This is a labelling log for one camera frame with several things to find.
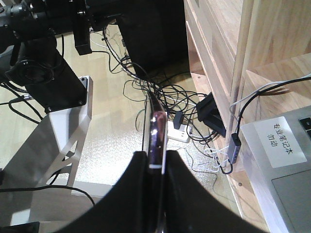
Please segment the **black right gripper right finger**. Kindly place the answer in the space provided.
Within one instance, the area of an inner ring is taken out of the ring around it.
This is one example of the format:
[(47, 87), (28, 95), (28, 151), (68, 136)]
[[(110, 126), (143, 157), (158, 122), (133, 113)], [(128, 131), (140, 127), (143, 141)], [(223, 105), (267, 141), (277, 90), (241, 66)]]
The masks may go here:
[(174, 150), (166, 155), (164, 200), (169, 233), (262, 232), (207, 192)]

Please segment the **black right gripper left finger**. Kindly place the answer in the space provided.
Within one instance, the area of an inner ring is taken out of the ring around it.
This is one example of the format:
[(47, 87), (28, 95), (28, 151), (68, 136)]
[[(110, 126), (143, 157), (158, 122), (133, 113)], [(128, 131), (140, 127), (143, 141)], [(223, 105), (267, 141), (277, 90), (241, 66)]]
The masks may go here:
[(158, 174), (136, 151), (118, 182), (89, 211), (60, 233), (154, 233), (158, 223)]

